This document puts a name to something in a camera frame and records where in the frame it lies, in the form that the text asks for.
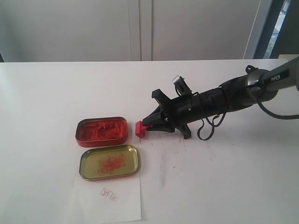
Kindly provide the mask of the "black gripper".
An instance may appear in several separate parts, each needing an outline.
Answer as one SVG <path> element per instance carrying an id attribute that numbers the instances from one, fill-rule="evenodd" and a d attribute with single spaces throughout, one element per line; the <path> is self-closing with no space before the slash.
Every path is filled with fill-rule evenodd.
<path id="1" fill-rule="evenodd" d="M 159 106 L 142 120 L 147 131 L 174 133 L 178 129 L 185 139 L 191 138 L 187 124 L 224 111 L 224 92 L 212 89 L 191 96 L 169 99 L 160 89 L 152 92 Z"/>

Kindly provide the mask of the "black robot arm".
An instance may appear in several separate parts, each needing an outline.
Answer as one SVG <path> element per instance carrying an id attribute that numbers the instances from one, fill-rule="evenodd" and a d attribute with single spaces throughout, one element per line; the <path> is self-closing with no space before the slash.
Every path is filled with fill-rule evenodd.
<path id="1" fill-rule="evenodd" d="M 275 98 L 278 91 L 299 86 L 299 59 L 295 58 L 273 70 L 248 65 L 246 75 L 230 79 L 203 93 L 192 92 L 181 76 L 173 79 L 178 97 L 170 99 L 160 89 L 152 92 L 159 106 L 142 121 L 135 124 L 135 134 L 143 138 L 147 131 L 173 133 L 179 130 L 184 139 L 192 136 L 189 123 L 200 120 L 208 123 L 211 133 L 221 125 L 228 112 L 235 112 L 257 104 L 269 116 L 282 119 L 298 119 L 298 115 L 279 115 L 269 111 L 263 102 Z"/>

